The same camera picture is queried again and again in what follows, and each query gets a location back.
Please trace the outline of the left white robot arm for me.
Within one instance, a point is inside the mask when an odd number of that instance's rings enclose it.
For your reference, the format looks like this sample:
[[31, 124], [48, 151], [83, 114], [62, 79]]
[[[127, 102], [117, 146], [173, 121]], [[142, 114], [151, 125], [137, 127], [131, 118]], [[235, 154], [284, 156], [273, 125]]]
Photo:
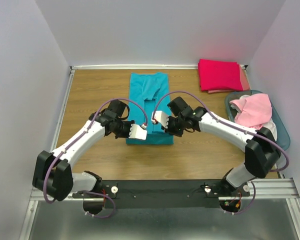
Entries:
[[94, 198], [104, 193], [102, 178], [91, 172], [73, 173], [81, 156], [97, 141], [114, 134], [115, 138], [128, 138], [135, 123], [123, 113], [130, 107], [119, 99], [110, 101], [107, 108], [90, 115], [84, 126], [66, 143], [52, 152], [43, 150], [36, 159], [32, 185], [43, 192], [45, 201], [64, 200], [70, 193], [85, 192]]

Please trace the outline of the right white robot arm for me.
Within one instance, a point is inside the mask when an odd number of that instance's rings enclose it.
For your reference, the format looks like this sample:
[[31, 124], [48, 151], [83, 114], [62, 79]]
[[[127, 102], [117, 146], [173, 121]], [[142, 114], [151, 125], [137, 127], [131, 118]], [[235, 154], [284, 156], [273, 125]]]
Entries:
[[246, 182], [263, 179], [281, 157], [281, 150], [272, 132], [262, 127], [259, 130], [240, 126], [208, 111], [204, 106], [192, 109], [178, 96], [168, 103], [171, 115], [156, 110], [153, 121], [161, 124], [168, 134], [181, 137], [185, 131], [213, 134], [233, 144], [244, 152], [244, 161], [230, 169], [212, 190], [218, 195], [231, 196]]

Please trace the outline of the teal t shirt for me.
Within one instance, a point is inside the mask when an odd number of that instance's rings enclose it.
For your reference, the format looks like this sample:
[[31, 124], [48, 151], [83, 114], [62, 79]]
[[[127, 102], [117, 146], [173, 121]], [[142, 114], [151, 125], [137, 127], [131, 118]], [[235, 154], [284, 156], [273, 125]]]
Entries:
[[169, 77], [166, 73], [132, 73], [128, 98], [140, 105], [148, 117], [146, 140], [127, 139], [127, 145], [173, 145], [174, 137], [165, 133], [159, 124], [151, 122], [152, 113], [158, 101], [169, 93]]

